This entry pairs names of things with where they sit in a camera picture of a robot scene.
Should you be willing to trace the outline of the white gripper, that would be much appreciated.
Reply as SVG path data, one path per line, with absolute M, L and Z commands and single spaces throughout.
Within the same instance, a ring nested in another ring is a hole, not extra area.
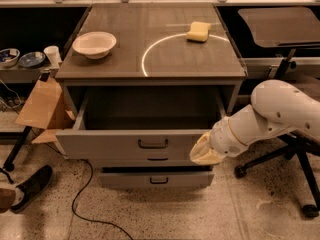
M 247 150 L 248 147 L 232 133 L 229 118 L 224 117 L 214 124 L 210 133 L 204 133 L 194 144 L 190 160 L 200 165 L 215 165 L 221 163 L 225 156 L 236 157 Z

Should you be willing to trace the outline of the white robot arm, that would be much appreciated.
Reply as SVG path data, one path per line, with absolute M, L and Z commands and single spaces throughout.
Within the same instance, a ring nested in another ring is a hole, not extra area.
M 216 122 L 190 151 L 198 165 L 214 165 L 246 152 L 257 141 L 299 130 L 320 137 L 320 102 L 281 80 L 258 84 L 251 103 Z

